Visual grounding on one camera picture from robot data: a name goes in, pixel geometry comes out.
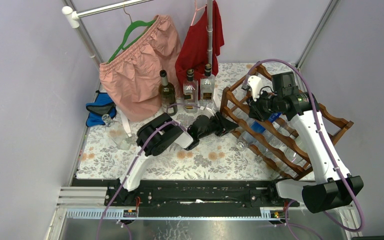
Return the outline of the small clear glass bottle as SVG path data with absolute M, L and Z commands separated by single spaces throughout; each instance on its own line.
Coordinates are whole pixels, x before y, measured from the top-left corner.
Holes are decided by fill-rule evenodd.
M 250 128 L 255 122 L 255 119 L 249 117 L 249 115 L 244 112 L 242 109 L 237 108 L 235 110 L 231 109 L 229 113 L 229 119 L 238 125 L 238 128 L 243 132 L 246 130 L 245 127 L 241 126 L 240 122 L 243 121 L 246 123 L 247 127 Z

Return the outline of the dark green wine bottle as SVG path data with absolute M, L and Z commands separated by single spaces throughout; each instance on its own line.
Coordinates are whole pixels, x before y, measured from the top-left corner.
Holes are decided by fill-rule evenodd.
M 165 70 L 161 70 L 159 72 L 159 76 L 161 78 L 161 84 L 158 91 L 161 98 L 162 109 L 169 116 L 174 116 L 178 112 L 175 87 L 171 82 L 169 82 L 168 75 Z

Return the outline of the clear glass flask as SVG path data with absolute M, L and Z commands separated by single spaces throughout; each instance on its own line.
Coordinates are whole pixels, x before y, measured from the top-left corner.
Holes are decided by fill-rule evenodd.
M 120 149 L 127 151 L 132 146 L 132 138 L 127 134 L 123 125 L 116 120 L 113 120 L 109 114 L 104 114 L 101 117 L 105 125 L 105 131 L 109 138 Z

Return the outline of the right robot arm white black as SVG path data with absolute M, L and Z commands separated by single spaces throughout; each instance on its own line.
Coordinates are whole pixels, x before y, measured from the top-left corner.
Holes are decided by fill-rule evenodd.
M 314 182 L 284 179 L 267 191 L 267 201 L 273 206 L 286 199 L 304 203 L 312 213 L 324 212 L 356 202 L 364 182 L 358 175 L 351 175 L 339 157 L 326 133 L 321 110 L 314 95 L 302 92 L 295 83 L 293 72 L 272 76 L 273 93 L 264 90 L 261 77 L 247 79 L 251 97 L 248 98 L 249 117 L 267 120 L 274 113 L 282 113 L 297 131 L 306 146 L 313 168 Z

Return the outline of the small clear bottle bluish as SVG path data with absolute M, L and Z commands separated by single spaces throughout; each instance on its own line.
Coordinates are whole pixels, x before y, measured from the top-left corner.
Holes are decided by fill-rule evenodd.
M 286 156 L 287 160 L 289 160 L 292 164 L 295 164 L 299 167 L 304 168 L 307 163 L 301 156 L 299 156 L 296 152 L 294 152 L 291 148 L 289 148 L 285 143 L 282 143 L 278 138 L 273 135 L 264 134 L 267 142 L 274 148 L 281 150 Z M 293 171 L 289 166 L 284 163 L 280 158 L 278 158 L 274 153 L 272 153 L 268 148 L 263 146 L 258 141 L 255 142 L 255 146 L 258 147 L 258 150 L 262 153 L 262 155 L 272 160 L 275 163 L 275 168 L 270 168 L 268 170 L 269 179 L 277 180 L 283 178 L 282 174 L 288 174 L 291 177 L 296 177 L 298 174 Z

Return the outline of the clear glass wine bottle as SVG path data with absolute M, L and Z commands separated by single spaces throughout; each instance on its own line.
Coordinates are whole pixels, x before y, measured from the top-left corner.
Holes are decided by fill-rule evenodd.
M 306 151 L 306 144 L 303 142 L 303 139 L 299 136 L 298 132 L 292 127 L 292 125 L 288 122 L 285 117 L 281 117 L 278 120 L 281 121 L 279 123 L 279 128 L 277 129 L 282 135 L 286 137 L 290 137 L 295 141 L 296 145 L 302 150 Z M 302 157 L 299 156 L 294 150 L 288 147 L 285 143 L 280 142 L 279 148 L 284 152 L 285 156 L 291 162 L 299 162 L 302 160 Z

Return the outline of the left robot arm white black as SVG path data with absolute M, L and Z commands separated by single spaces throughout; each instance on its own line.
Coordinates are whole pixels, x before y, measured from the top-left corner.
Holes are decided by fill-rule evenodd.
M 200 140 L 209 135 L 222 137 L 239 125 L 225 118 L 219 111 L 212 116 L 199 115 L 188 127 L 183 128 L 167 113 L 163 113 L 137 132 L 137 153 L 127 168 L 125 175 L 119 178 L 120 186 L 116 199 L 124 206 L 132 204 L 135 192 L 151 160 L 161 155 L 172 144 L 190 151 L 199 145 Z

